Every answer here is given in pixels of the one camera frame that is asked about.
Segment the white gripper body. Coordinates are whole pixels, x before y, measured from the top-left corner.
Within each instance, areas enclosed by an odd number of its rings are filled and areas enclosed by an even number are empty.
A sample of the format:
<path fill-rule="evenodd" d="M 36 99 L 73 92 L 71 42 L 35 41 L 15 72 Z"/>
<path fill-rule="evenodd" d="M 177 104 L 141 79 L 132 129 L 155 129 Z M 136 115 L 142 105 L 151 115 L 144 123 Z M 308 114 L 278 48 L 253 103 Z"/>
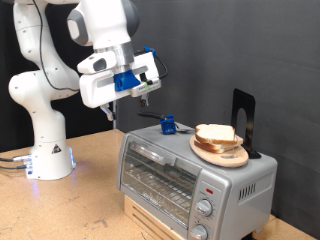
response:
<path fill-rule="evenodd" d="M 117 66 L 112 52 L 92 54 L 78 65 L 83 103 L 96 108 L 126 96 L 138 97 L 161 87 L 155 53 L 147 49 L 128 65 Z"/>

